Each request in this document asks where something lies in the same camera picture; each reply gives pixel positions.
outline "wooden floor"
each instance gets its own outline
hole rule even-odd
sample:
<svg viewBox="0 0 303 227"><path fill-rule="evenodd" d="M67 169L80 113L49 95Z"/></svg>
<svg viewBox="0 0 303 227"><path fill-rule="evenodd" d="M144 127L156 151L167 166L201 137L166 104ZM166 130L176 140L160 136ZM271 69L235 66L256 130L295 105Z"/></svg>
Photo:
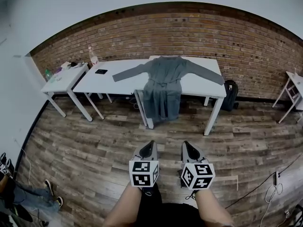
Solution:
<svg viewBox="0 0 303 227"><path fill-rule="evenodd" d="M126 100L96 100L105 116L101 120L86 99L84 106L92 115L88 122L68 97L56 102L67 113L63 118L51 104L42 113L27 143L31 162L30 183L42 187L44 179L54 183L55 194L65 205L52 217L53 226L101 226L129 182L128 161L135 148L155 140L160 156L157 183L164 202L188 203L190 194L181 189L180 146L184 140L198 145L214 164L216 178L212 190L224 207L242 197L276 170L281 171L303 151L302 126L298 113L290 113L278 124L285 109L277 105L240 102L238 110L220 111L209 136L205 125L212 107L198 99L183 100L179 119L144 127L140 113ZM284 210L303 196L303 156L281 174L284 189L275 195L262 226L277 226ZM22 159L18 180L27 183L29 164ZM234 204L228 211L237 226L259 226L266 211L266 190L271 177L259 189Z"/></svg>

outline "white table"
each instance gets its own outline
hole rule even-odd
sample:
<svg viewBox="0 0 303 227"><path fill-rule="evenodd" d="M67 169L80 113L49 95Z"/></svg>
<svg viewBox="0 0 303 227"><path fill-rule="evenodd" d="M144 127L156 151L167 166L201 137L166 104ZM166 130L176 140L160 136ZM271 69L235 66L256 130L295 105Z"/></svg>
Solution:
<svg viewBox="0 0 303 227"><path fill-rule="evenodd" d="M139 81L137 77L132 77L119 82L114 82L113 75L124 70L136 67L139 64L145 64L146 62L148 62L148 59L99 62L86 73L86 75L81 79L81 81L77 84L73 91L76 93L106 93L107 95L132 95L135 92L136 87L140 84L145 84L146 81ZM96 74L95 72L98 69L107 70L107 72L105 74ZM135 97L138 102L139 110L144 125L147 126L145 115L140 105L137 93L135 93Z"/></svg>
<svg viewBox="0 0 303 227"><path fill-rule="evenodd" d="M303 97L303 77L300 77L299 75L294 76L293 73L288 72L288 71L286 73L288 75L288 80L287 80L284 88L282 89L279 97L276 99L276 101L275 101L275 103L273 104L272 107L274 107L276 105L276 103L278 102L278 100L280 99L280 97L282 96L282 94L284 93L284 91L288 94L288 96L290 97L290 100L292 101L293 104L291 105L291 107L288 109L288 111L284 114L284 116L280 119L280 121L278 123L282 122L282 120L285 119L285 117L288 115L288 113L292 110L293 107L295 107L295 106L297 107L298 106L299 101ZM292 81L294 85L292 85L291 87L287 87L290 81ZM298 93L295 94L294 96L292 96L290 94L290 91L294 87L297 88Z"/></svg>
<svg viewBox="0 0 303 227"><path fill-rule="evenodd" d="M47 99L51 102L51 104L58 110L58 112L65 117L66 114L62 111L62 109L55 103L49 93L58 93L64 92L67 93L75 105L80 109L83 115L87 118L88 121L92 121L90 114L86 111L83 105L79 102L76 95L71 90L78 79L85 73L88 72L89 68L87 64L82 67L77 68L69 68L68 70L61 70L60 72L53 75L53 77L44 85L41 91L46 95ZM85 94L88 98L89 102L94 106L90 97Z"/></svg>
<svg viewBox="0 0 303 227"><path fill-rule="evenodd" d="M196 57L183 57L198 65L208 68L218 74L220 69L216 60L196 58ZM145 126L150 129L153 128L152 119L147 119L143 107L143 93L142 90L148 80L148 74L142 73L135 77L114 82L113 75L125 71L127 69L145 64L149 60L123 60L123 61L105 61L100 62L89 70L89 72L82 78L82 80L74 88L74 92L91 92L91 93L112 93L132 95L134 93L138 107ZM106 74L100 75L95 72L98 69L107 70ZM211 117L207 123L204 135L208 135L214 121L219 113L223 99L226 97L224 85L218 85L214 82L201 78L195 74L185 75L181 81L182 94L205 96L205 105L207 105L209 97L217 98Z"/></svg>

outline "power strip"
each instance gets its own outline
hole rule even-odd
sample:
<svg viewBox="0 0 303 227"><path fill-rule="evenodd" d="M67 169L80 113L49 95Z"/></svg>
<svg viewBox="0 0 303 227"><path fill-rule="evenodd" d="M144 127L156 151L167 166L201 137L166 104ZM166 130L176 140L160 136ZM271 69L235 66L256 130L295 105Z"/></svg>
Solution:
<svg viewBox="0 0 303 227"><path fill-rule="evenodd" d="M278 186L279 183L280 183L279 177L280 177L280 174L279 174L279 172L277 171L277 172L276 172L276 184L275 184L276 186Z"/></svg>
<svg viewBox="0 0 303 227"><path fill-rule="evenodd" d="M284 213L285 213L285 218L289 218L290 217L289 209L286 209L284 211Z"/></svg>

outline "phone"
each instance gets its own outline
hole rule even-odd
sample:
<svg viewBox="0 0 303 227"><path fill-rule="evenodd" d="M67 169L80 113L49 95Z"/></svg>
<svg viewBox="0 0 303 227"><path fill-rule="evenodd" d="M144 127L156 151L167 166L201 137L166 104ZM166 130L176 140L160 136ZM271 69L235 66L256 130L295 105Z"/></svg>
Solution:
<svg viewBox="0 0 303 227"><path fill-rule="evenodd" d="M98 69L95 73L96 74L105 74L107 72L107 70L103 70L103 69Z"/></svg>

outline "shoe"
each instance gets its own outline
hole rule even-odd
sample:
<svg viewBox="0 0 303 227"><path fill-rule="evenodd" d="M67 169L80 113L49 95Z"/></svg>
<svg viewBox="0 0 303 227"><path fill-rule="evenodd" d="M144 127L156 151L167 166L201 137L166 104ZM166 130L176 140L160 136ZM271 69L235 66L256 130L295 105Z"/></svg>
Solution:
<svg viewBox="0 0 303 227"><path fill-rule="evenodd" d="M62 205L63 205L63 198L62 197L58 197L57 198L57 202L59 203L59 208L61 208Z"/></svg>
<svg viewBox="0 0 303 227"><path fill-rule="evenodd" d="M5 154L5 152L1 155L0 161L1 161L3 164L6 164L6 154Z"/></svg>
<svg viewBox="0 0 303 227"><path fill-rule="evenodd" d="M15 174L15 168L14 168L12 162L11 162L11 159L9 159L7 161L6 166L8 167L8 170L9 170L11 176L13 176Z"/></svg>
<svg viewBox="0 0 303 227"><path fill-rule="evenodd" d="M45 180L45 185L46 187L51 191L51 195L53 196L53 189L52 189L52 184L50 181L48 181L47 179Z"/></svg>

